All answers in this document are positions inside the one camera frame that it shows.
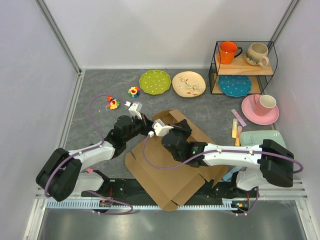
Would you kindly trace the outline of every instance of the pink cup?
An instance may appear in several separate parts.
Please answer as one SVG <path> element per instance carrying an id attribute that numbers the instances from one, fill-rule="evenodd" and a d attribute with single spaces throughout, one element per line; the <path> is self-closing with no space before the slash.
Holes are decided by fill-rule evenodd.
<path id="1" fill-rule="evenodd" d="M 267 115 L 277 105 L 277 101 L 270 95 L 254 95 L 254 112 L 262 117 Z"/>

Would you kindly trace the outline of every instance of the cardboard box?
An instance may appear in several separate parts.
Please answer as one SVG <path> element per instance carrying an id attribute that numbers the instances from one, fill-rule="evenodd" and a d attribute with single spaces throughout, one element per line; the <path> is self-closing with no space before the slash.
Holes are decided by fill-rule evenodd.
<path id="1" fill-rule="evenodd" d="M 164 110 L 152 117 L 165 124 L 178 123 L 186 119 L 192 129 L 188 141 L 214 143 L 180 111 Z M 154 136 L 147 141 L 145 155 L 154 165 L 171 167 L 179 164 L 161 144 L 162 137 Z M 201 166 L 199 168 L 183 165 L 174 169 L 157 169 L 150 166 L 143 157 L 144 141 L 125 155 L 125 165 L 151 198 L 165 211 L 174 211 L 185 204 L 205 183 L 214 179 L 215 185 L 227 173 L 225 165 Z"/>

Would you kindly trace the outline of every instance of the wall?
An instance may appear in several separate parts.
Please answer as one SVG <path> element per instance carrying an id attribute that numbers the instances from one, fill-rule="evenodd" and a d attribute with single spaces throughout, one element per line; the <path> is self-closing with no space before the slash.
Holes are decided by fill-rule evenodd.
<path id="1" fill-rule="evenodd" d="M 1 1 L 0 30 L 0 233 L 19 240 L 77 76 L 33 0 Z"/>
<path id="2" fill-rule="evenodd" d="M 320 1 L 302 0 L 275 44 L 278 69 L 267 92 L 279 105 L 277 129 L 305 167 L 300 174 L 320 223 Z"/>
<path id="3" fill-rule="evenodd" d="M 266 41 L 290 0 L 45 0 L 82 68 L 209 67 L 219 40 Z"/>

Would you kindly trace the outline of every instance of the beige plate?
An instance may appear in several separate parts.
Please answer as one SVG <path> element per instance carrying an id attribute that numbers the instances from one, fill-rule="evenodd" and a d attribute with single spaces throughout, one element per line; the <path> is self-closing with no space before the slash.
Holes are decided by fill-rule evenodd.
<path id="1" fill-rule="evenodd" d="M 172 79 L 174 91 L 181 97 L 194 98 L 206 90 L 204 78 L 194 71 L 180 72 Z"/>

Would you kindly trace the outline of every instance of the blue polka dot plate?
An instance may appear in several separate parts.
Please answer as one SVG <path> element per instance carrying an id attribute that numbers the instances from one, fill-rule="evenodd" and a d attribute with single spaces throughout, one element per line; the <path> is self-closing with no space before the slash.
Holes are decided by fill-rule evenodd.
<path id="1" fill-rule="evenodd" d="M 220 90 L 227 96 L 239 98 L 246 96 L 252 87 L 248 76 L 222 75 L 219 76 Z"/>

